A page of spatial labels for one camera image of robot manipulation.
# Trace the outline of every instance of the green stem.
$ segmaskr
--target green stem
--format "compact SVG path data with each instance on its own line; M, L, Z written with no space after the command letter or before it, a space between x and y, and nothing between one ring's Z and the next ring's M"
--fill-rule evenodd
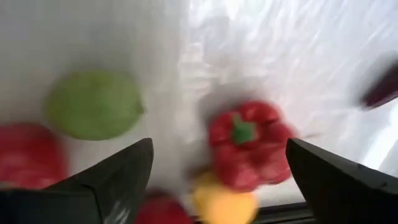
M233 140L236 144L243 144L256 138L256 124L245 122L239 114L233 116Z

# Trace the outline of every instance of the lime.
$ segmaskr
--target lime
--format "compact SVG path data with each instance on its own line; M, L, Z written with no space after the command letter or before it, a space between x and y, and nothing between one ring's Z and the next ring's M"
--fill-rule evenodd
M74 72L45 102L49 121L77 139L111 139L126 132L143 113L131 76L108 71Z

